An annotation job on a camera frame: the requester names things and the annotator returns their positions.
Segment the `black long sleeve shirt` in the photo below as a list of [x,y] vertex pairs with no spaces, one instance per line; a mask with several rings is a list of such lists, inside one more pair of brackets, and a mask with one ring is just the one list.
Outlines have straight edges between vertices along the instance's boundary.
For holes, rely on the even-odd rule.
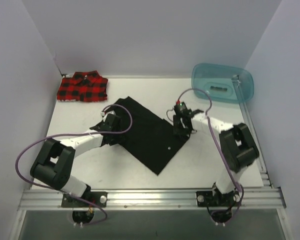
[[159,175],[170,160],[189,140],[174,134],[173,126],[131,97],[120,98],[109,108],[120,117],[120,127],[128,132],[119,134],[119,145]]

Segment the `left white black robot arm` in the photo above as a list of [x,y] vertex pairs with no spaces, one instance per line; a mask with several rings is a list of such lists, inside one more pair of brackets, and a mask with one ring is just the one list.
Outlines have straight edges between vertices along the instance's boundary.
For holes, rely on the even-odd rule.
[[49,138],[42,145],[30,175],[54,190],[72,195],[78,205],[85,206],[91,201],[91,187],[71,175],[73,162],[92,149],[118,144],[123,139],[118,134],[121,131],[121,117],[111,111],[83,136]]

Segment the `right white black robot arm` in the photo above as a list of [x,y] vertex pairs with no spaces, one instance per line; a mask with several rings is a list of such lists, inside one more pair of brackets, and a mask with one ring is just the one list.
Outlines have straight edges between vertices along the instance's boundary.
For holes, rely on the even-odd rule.
[[188,139],[195,132],[211,135],[225,170],[213,184],[212,200],[222,205],[230,198],[230,192],[242,191],[239,180],[243,173],[259,158],[260,152],[244,123],[234,124],[219,120],[200,109],[191,110],[184,102],[173,107],[173,134]]

